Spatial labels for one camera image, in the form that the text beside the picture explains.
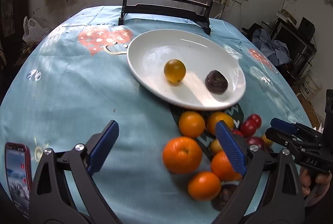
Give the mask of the person's right hand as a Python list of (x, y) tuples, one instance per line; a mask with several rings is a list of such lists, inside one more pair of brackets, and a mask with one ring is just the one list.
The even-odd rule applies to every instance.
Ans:
[(316, 193), (313, 195), (308, 205), (319, 202), (326, 195), (330, 187), (331, 179), (331, 173), (318, 174), (316, 176), (316, 182), (313, 183), (310, 171), (308, 171), (305, 167), (300, 167), (300, 182), (304, 197), (308, 196), (311, 193), (313, 184), (319, 185)]

